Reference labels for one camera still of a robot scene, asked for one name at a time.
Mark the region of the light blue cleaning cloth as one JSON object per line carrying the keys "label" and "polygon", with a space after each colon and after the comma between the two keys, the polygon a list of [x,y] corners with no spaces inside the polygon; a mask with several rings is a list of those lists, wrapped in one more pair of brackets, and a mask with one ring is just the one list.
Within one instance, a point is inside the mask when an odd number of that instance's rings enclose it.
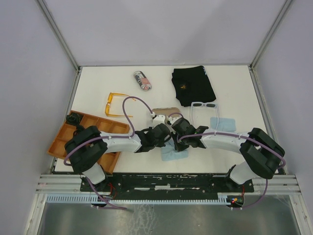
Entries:
{"label": "light blue cleaning cloth", "polygon": [[188,150],[178,152],[175,150],[175,145],[172,140],[165,143],[165,146],[160,149],[161,159],[164,162],[185,159],[188,157]]}

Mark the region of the map print glasses case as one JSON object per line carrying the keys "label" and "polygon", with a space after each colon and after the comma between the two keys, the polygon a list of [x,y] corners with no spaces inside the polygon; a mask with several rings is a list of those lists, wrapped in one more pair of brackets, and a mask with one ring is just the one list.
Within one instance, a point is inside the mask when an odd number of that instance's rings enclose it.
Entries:
{"label": "map print glasses case", "polygon": [[152,111],[157,115],[165,115],[167,117],[182,117],[181,111],[177,107],[170,108],[154,108]]}

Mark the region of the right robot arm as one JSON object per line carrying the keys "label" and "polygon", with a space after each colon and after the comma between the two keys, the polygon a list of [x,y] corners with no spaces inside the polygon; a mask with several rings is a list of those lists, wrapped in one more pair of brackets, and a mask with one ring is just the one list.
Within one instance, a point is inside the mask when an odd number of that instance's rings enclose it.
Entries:
{"label": "right robot arm", "polygon": [[207,126],[195,128],[183,117],[170,118],[177,151],[183,148],[215,148],[241,154],[244,162],[231,167],[224,185],[229,191],[238,190],[246,181],[261,177],[272,179],[286,165],[284,149],[260,128],[250,132],[224,132]]}

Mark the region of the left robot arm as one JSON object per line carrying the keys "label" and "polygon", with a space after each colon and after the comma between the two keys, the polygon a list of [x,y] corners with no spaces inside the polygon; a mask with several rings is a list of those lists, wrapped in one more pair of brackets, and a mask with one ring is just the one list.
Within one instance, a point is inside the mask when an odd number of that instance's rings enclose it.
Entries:
{"label": "left robot arm", "polygon": [[106,133],[90,126],[65,144],[65,160],[70,162],[75,173],[83,174],[96,190],[103,191],[108,186],[108,179],[98,161],[104,154],[149,152],[165,146],[170,137],[170,130],[165,124],[135,131],[132,136]]}

